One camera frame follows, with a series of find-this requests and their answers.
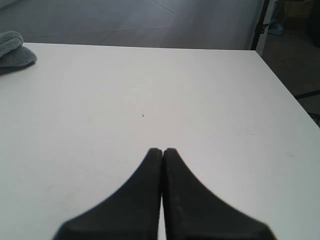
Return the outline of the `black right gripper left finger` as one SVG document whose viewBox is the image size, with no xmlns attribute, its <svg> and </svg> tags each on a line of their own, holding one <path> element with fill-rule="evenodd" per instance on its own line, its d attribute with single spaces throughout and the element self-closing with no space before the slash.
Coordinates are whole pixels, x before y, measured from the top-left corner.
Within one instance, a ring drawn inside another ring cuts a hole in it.
<svg viewBox="0 0 320 240">
<path fill-rule="evenodd" d="M 162 196 L 163 153 L 151 148 L 111 196 L 64 222 L 55 240 L 156 240 Z"/>
</svg>

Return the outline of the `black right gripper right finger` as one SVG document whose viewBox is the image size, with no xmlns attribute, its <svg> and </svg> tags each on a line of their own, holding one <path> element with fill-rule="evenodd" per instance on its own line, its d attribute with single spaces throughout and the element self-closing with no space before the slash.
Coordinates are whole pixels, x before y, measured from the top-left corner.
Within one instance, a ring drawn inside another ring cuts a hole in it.
<svg viewBox="0 0 320 240">
<path fill-rule="evenodd" d="M 162 205 L 168 240 L 275 239 L 266 224 L 207 189 L 174 148 L 163 154 Z"/>
</svg>

